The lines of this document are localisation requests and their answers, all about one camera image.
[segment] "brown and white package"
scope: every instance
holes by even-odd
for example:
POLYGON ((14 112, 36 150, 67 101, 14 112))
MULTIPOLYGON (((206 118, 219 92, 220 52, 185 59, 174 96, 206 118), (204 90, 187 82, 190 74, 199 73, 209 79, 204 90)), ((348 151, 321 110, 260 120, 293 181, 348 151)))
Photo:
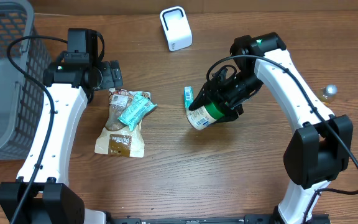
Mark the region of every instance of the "brown and white package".
MULTIPOLYGON (((118 120, 124 110, 131 105, 136 93, 138 91, 109 89, 109 119, 96 140, 95 153, 126 157, 144 156, 144 141, 140 133, 142 121, 130 131, 128 126, 118 120)), ((141 93, 150 99, 150 93, 141 93)))

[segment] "silver lid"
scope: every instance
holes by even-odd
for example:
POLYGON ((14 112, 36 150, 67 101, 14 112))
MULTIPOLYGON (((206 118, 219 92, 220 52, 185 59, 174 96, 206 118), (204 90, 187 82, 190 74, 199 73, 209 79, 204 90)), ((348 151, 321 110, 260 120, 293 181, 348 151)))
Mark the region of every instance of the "silver lid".
POLYGON ((324 94, 326 96, 334 96, 337 93, 338 89, 336 88, 336 85, 328 85, 324 91, 324 94))

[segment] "gray crate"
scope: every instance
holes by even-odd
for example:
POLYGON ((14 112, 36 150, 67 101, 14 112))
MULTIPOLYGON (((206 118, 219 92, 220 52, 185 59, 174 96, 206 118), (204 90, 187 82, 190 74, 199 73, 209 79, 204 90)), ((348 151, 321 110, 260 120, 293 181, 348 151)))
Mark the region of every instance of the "gray crate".
MULTIPOLYGON (((14 39, 37 34, 33 22, 34 10, 26 0, 0 0, 0 160, 27 157, 41 116, 42 90, 6 58, 14 39)), ((41 39, 23 40, 11 54, 21 68, 42 81, 50 56, 41 39)))

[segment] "teal packet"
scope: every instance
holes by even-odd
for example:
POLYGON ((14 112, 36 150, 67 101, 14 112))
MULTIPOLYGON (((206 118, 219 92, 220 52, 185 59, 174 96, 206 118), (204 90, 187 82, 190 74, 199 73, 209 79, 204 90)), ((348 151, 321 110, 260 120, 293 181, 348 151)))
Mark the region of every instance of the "teal packet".
POLYGON ((142 93, 136 93, 131 105, 118 117, 118 120, 128 125, 129 130, 133 131, 139 121, 156 106, 156 104, 142 96, 142 93))
POLYGON ((186 86, 183 96, 185 97, 185 109, 187 110, 194 100, 193 99, 193 88, 191 86, 186 86))

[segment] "wooden table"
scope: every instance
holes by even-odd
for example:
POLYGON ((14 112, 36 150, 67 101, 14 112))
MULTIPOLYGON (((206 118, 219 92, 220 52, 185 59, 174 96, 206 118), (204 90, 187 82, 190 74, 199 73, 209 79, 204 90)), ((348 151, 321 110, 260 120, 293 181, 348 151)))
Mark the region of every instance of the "wooden table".
MULTIPOLYGON (((237 121, 204 131, 190 126, 183 109, 183 87, 192 85, 197 93, 207 69, 246 34, 277 32, 312 89, 337 85, 330 108, 350 116, 358 158, 358 11, 190 14, 188 20, 193 45, 170 53, 158 15, 36 18, 42 35, 66 39, 69 27, 100 31, 104 58, 120 61, 124 88, 150 91, 158 103, 142 126, 145 157, 109 157, 94 154, 109 111, 107 92, 97 92, 82 115, 70 160, 70 188, 87 208, 140 218, 273 211, 289 181, 283 153, 291 130, 268 89, 244 104, 237 121)), ((65 49, 45 42, 53 56, 65 49)), ((14 180, 22 163, 0 161, 0 182, 14 180)), ((331 186, 358 188, 354 165, 331 186)), ((358 195, 324 193, 314 211, 330 214, 333 223, 358 223, 358 195)), ((0 223, 7 223, 1 208, 0 223)))

